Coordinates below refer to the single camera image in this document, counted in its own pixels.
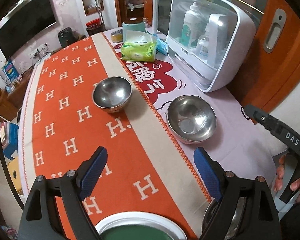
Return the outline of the person's right hand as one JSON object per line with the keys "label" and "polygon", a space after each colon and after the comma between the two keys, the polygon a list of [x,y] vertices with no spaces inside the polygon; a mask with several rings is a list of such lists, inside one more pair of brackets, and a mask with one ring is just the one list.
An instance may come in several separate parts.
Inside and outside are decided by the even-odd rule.
{"label": "person's right hand", "polygon": [[[275,179],[275,184],[274,184],[274,191],[280,191],[283,188],[283,177],[285,175],[285,158],[286,158],[286,154],[282,155],[279,159],[279,166],[277,168],[276,171],[276,179]],[[298,178],[296,181],[292,182],[290,184],[290,189],[292,191],[296,191],[296,190],[300,190],[300,178]],[[300,203],[300,194],[296,200],[297,203]]]}

